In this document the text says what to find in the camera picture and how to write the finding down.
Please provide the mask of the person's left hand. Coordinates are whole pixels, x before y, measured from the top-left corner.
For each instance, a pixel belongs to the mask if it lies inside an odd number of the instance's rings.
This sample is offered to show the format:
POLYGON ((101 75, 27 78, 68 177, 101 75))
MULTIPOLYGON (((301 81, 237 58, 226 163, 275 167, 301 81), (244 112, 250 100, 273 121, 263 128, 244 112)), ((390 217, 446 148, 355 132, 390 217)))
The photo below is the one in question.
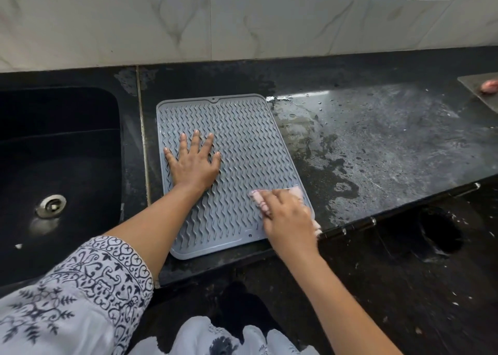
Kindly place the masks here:
POLYGON ((187 144, 186 134, 182 133, 179 138, 179 150, 177 159, 179 161, 178 169, 169 169, 175 195, 188 196, 191 199, 199 197, 209 189, 214 180, 210 178, 211 150, 214 144, 214 134, 209 133, 201 145, 199 155, 193 160, 189 160, 188 151, 190 146, 187 144))

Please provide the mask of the person's right hand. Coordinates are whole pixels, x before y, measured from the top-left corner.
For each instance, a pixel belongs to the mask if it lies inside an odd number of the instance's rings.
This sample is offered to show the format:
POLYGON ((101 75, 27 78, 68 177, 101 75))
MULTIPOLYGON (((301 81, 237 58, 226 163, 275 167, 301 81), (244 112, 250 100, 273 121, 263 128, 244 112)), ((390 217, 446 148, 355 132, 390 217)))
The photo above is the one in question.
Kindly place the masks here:
POLYGON ((263 192, 265 201, 274 211, 274 218, 263 219, 266 237, 279 258, 286 264, 317 257, 317 238, 314 235, 312 216, 287 190, 273 195, 263 192))

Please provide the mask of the grey ribbed silicone drying mat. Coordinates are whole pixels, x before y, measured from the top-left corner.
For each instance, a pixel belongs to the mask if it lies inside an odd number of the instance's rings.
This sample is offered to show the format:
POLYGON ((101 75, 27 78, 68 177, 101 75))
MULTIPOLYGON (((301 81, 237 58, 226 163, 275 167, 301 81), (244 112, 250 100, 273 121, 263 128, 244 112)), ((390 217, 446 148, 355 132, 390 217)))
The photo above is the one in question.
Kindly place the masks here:
POLYGON ((178 156, 182 133, 213 133, 220 173, 196 203, 170 253, 188 260, 265 239, 256 189, 299 187, 301 201, 314 212, 267 100, 258 94, 161 101, 156 107, 159 155, 178 156))

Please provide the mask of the pink cleaning cloth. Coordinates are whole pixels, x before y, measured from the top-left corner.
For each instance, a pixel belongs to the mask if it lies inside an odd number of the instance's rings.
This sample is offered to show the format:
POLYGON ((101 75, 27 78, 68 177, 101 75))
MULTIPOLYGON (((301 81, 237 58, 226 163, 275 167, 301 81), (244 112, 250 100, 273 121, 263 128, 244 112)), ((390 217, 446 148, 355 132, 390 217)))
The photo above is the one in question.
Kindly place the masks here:
MULTIPOLYGON (((293 186, 293 187, 287 188, 285 190, 287 190, 292 196, 294 196, 296 199, 299 200, 299 202, 300 202, 300 204, 305 212, 311 213, 311 209, 308 206, 306 206, 304 203, 304 194, 303 194, 302 189, 299 186, 293 186)), ((320 235, 323 233, 321 230, 321 226, 314 219, 312 219, 312 224, 313 224, 313 228, 314 228, 314 235, 316 238, 319 238, 320 235)))

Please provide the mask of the person's right forearm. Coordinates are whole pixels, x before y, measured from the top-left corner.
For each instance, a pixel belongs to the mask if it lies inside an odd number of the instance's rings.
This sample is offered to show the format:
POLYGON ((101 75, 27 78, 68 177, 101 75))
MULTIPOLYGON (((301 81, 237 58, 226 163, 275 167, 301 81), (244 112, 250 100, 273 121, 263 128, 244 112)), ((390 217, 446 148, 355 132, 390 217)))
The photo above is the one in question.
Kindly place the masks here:
POLYGON ((403 355, 324 260, 316 245, 277 247, 305 293, 335 355, 403 355))

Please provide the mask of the person's left forearm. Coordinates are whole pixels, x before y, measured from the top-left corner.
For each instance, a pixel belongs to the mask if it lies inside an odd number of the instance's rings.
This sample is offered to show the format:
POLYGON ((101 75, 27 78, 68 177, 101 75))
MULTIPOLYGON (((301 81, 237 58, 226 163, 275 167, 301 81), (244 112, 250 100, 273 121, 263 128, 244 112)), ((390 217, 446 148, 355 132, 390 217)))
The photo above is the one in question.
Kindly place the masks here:
POLYGON ((156 281, 186 217, 209 187, 200 182, 181 182, 104 236, 121 239, 130 245, 156 281))

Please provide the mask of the black kitchen sink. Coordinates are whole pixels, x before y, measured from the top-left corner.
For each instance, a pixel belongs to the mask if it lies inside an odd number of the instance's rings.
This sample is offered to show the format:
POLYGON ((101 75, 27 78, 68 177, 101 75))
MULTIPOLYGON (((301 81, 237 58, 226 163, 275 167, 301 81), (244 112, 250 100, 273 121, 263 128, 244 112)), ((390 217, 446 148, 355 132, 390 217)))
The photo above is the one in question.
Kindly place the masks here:
POLYGON ((119 223, 121 126, 100 88, 0 91, 0 288, 34 280, 119 223), (63 195, 59 217, 36 206, 63 195))

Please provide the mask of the steel sink drain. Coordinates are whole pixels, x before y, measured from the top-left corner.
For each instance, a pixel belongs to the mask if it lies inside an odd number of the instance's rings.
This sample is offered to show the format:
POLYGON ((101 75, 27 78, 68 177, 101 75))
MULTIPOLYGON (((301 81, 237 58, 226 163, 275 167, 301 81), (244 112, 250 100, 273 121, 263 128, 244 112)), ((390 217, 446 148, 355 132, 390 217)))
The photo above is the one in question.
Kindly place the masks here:
POLYGON ((59 217, 67 204, 67 199, 60 194, 45 197, 35 208, 35 214, 40 219, 54 219, 59 217))

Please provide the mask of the white patterned garment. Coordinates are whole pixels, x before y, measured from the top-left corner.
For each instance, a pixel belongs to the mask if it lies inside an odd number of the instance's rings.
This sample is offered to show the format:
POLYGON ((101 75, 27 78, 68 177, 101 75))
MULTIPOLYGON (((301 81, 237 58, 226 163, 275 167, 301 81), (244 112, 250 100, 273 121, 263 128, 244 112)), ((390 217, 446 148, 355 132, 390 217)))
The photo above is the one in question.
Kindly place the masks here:
MULTIPOLYGON (((92 238, 35 284, 0 299, 0 355, 125 355, 153 291, 150 270, 128 243, 92 238)), ((149 337, 128 355, 319 355, 276 329, 248 325, 242 337, 195 316, 168 354, 149 337)))

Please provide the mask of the grey cutting board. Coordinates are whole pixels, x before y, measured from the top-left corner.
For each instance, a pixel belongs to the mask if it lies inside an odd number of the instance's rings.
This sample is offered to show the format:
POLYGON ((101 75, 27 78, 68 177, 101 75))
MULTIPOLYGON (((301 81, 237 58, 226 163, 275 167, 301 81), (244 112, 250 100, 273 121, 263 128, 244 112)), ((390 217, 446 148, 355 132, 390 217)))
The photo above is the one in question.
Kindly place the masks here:
POLYGON ((457 80, 493 112, 498 113, 498 72, 460 76, 457 80))

